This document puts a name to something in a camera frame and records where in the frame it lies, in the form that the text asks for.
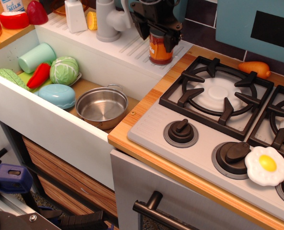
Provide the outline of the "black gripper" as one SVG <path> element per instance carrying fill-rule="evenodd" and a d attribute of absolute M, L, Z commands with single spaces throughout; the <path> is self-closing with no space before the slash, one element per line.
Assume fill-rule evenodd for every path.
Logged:
<path fill-rule="evenodd" d="M 179 4 L 178 0 L 135 0 L 130 3 L 130 13 L 134 25 L 145 40 L 150 29 L 163 32 L 164 47 L 167 53 L 171 53 L 182 38 L 182 25 L 176 19 L 173 10 Z"/>

